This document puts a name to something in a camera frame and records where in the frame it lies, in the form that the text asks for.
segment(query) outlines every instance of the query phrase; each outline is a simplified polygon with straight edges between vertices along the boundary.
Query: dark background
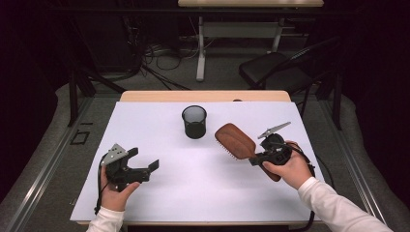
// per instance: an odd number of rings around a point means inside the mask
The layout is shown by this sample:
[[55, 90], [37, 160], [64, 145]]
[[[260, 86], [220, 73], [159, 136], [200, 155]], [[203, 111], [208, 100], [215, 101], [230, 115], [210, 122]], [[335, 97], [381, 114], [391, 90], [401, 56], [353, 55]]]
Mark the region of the dark background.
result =
[[[93, 3], [49, 2], [64, 6]], [[108, 0], [99, 3], [116, 6]], [[145, 8], [173, 8], [177, 7], [177, 0], [138, 1], [138, 4]], [[2, 1], [0, 6], [1, 103], [6, 105], [0, 130], [2, 200], [42, 139], [57, 105], [54, 92], [68, 83], [72, 64], [36, 1]], [[409, 206], [410, 21], [405, 19], [409, 4], [401, 0], [371, 3], [327, 0], [325, 8], [360, 12], [353, 22], [317, 20], [308, 42], [333, 35], [343, 37], [343, 95], [357, 106], [368, 155], [393, 192]], [[129, 70], [127, 65], [134, 64], [135, 50], [126, 43], [128, 34], [121, 26], [123, 18], [116, 16], [97, 24], [87, 16], [76, 20], [76, 28], [67, 19], [62, 19], [61, 25], [78, 61], [99, 72]], [[179, 35], [191, 33], [187, 21], [180, 17], [150, 17], [144, 22], [144, 35], [149, 40], [170, 47], [179, 46]], [[101, 30], [112, 30], [112, 37], [99, 36]]]

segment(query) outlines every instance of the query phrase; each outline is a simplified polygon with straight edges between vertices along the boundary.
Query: gray floor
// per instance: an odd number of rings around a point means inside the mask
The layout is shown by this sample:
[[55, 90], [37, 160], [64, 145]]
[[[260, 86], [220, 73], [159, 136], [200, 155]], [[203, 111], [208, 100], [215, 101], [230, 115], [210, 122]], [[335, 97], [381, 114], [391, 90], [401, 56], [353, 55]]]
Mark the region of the gray floor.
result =
[[[283, 38], [279, 50], [292, 53], [301, 44], [301, 39]], [[162, 71], [156, 64], [156, 59], [163, 68], [177, 64], [175, 59], [166, 56], [154, 59], [149, 67], [192, 90], [245, 90], [248, 86], [238, 75], [239, 64], [265, 53], [270, 46], [265, 41], [212, 42], [207, 48], [203, 82], [195, 80], [197, 56], [183, 59], [179, 67], [172, 71]], [[144, 75], [143, 72], [116, 83], [130, 90], [166, 91], [157, 79], [149, 74]], [[80, 96], [80, 118], [70, 129], [67, 128], [70, 120], [68, 86], [56, 92], [59, 103], [53, 121], [18, 181], [0, 205], [0, 231], [86, 230], [86, 227], [69, 220], [73, 200], [79, 195], [113, 106], [119, 100], [118, 94], [100, 83], [95, 83], [95, 87], [98, 94], [94, 98], [85, 99]], [[360, 182], [352, 179], [357, 174], [354, 169], [357, 163], [361, 168], [359, 177], [366, 177], [368, 187], [365, 189], [369, 189], [371, 196], [376, 198], [376, 206], [384, 212], [385, 221], [395, 231], [409, 231], [408, 209], [390, 192], [366, 155], [354, 104], [343, 98], [343, 131], [336, 130], [329, 120], [329, 110], [329, 101], [317, 101], [314, 96], [310, 97], [304, 123], [316, 155], [330, 168], [335, 189], [362, 209], [368, 210], [368, 203], [363, 202], [366, 195], [358, 193], [358, 189], [362, 188]], [[77, 130], [90, 132], [86, 144], [70, 145]], [[349, 154], [353, 155], [355, 163], [350, 163]], [[322, 170], [330, 183], [329, 173], [323, 167]], [[316, 224], [310, 231], [329, 229], [326, 225]]]

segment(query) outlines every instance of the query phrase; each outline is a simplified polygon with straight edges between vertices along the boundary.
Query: white table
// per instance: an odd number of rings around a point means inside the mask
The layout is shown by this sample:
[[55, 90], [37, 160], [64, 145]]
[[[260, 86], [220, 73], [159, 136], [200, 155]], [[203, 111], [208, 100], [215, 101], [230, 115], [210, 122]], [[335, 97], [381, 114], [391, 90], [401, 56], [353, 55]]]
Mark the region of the white table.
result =
[[[317, 8], [322, 0], [179, 0], [180, 7], [189, 8]], [[199, 17], [199, 58], [196, 80], [204, 80], [204, 37], [212, 38], [273, 38], [272, 51], [278, 50], [283, 19], [278, 22], [204, 22]]]
[[[258, 144], [256, 137], [265, 129], [290, 121], [291, 125], [278, 133], [301, 145], [316, 166], [317, 178], [323, 180], [296, 105], [284, 98], [283, 91], [249, 91], [249, 96], [246, 91], [162, 91], [161, 96], [159, 91], [140, 92], [148, 102], [127, 92], [117, 102], [71, 220], [86, 224], [95, 217], [98, 165], [108, 149], [118, 143], [127, 150], [139, 149], [139, 154], [129, 160], [129, 167], [146, 167], [160, 160], [151, 180], [129, 199], [124, 220], [127, 225], [306, 223], [309, 209], [296, 190], [284, 181], [273, 182], [248, 160], [233, 159], [214, 138], [218, 128], [233, 123]], [[279, 101], [263, 102], [255, 95], [258, 92], [273, 93], [271, 98], [277, 93]], [[173, 93], [171, 102], [166, 93]], [[238, 99], [238, 93], [248, 101], [229, 100]], [[198, 101], [188, 101], [189, 95]], [[218, 96], [224, 96], [224, 100], [218, 100]], [[200, 139], [187, 138], [184, 133], [181, 113], [192, 104], [203, 106], [208, 113], [207, 133]]]

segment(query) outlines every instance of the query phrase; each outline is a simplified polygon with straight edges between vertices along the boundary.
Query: wire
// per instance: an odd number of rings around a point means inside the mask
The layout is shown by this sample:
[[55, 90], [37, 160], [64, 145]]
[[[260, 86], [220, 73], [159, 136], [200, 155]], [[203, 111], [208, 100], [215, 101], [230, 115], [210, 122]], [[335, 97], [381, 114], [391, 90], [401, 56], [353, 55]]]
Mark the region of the wire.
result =
[[161, 74], [159, 74], [159, 73], [153, 71], [152, 69], [150, 69], [149, 67], [147, 67], [147, 66], [145, 66], [145, 65], [142, 65], [142, 66], [141, 66], [141, 69], [145, 70], [147, 73], [152, 74], [152, 75], [153, 75], [157, 80], [159, 80], [168, 90], [172, 90], [172, 89], [167, 85], [167, 83], [168, 83], [168, 84], [171, 84], [171, 85], [173, 85], [173, 86], [175, 86], [176, 88], [181, 89], [181, 90], [190, 90], [190, 88], [185, 87], [185, 86], [183, 86], [183, 85], [181, 85], [181, 84], [178, 84], [177, 82], [175, 82], [175, 81], [173, 81], [173, 80], [171, 80], [171, 79], [169, 79], [169, 78], [167, 78], [167, 77], [165, 77], [165, 76], [163, 76], [163, 75], [161, 75]]
[[331, 179], [331, 186], [332, 186], [333, 189], [335, 189], [335, 182], [334, 182], [334, 179], [333, 179], [333, 176], [332, 176], [332, 172], [329, 169], [328, 165], [326, 165], [326, 163], [320, 157], [318, 157], [316, 154], [314, 154], [314, 155], [316, 156], [317, 160], [319, 160], [323, 164], [323, 166], [325, 167], [326, 172], [328, 173], [329, 178]]
[[[294, 143], [294, 142], [286, 142], [285, 144], [283, 144], [283, 143], [277, 143], [277, 142], [270, 142], [269, 144], [279, 145], [279, 146], [281, 146], [281, 147], [289, 148], [289, 149], [291, 149], [291, 150], [293, 150], [293, 151], [299, 153], [302, 157], [305, 158], [305, 161], [307, 162], [307, 166], [308, 166], [308, 169], [310, 170], [311, 175], [312, 175], [313, 177], [315, 177], [314, 166], [311, 164], [310, 160], [308, 159], [308, 157], [305, 155], [305, 153], [302, 151], [301, 147], [299, 147], [298, 144], [296, 144], [296, 143]], [[300, 231], [307, 231], [307, 230], [309, 230], [309, 229], [311, 228], [311, 226], [313, 225], [314, 215], [315, 215], [314, 211], [310, 211], [310, 216], [309, 216], [309, 219], [308, 219], [308, 221], [307, 221], [307, 225], [305, 225], [305, 226], [302, 227], [302, 228], [291, 229], [291, 230], [289, 230], [289, 231], [300, 232]]]
[[106, 154], [102, 156], [102, 159], [99, 162], [99, 171], [98, 171], [98, 177], [97, 177], [97, 186], [98, 186], [98, 193], [99, 193], [99, 198], [97, 199], [97, 205], [94, 208], [94, 212], [95, 214], [97, 214], [100, 210], [100, 208], [102, 207], [102, 195], [103, 195], [103, 190], [105, 189], [105, 187], [108, 186], [108, 184], [106, 184], [103, 188], [102, 188], [102, 177], [101, 177], [101, 173], [102, 173], [102, 166], [101, 163], [103, 162], [103, 159], [105, 158]]

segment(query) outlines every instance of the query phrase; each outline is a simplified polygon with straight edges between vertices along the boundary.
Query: table leg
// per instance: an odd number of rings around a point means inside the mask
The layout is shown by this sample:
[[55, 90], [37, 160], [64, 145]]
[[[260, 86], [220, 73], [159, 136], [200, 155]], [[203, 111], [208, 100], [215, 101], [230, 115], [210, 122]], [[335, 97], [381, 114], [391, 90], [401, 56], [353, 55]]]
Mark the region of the table leg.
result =
[[202, 16], [199, 17], [199, 57], [198, 57], [198, 68], [196, 71], [196, 81], [204, 80], [205, 73], [205, 50], [204, 50], [204, 23]]

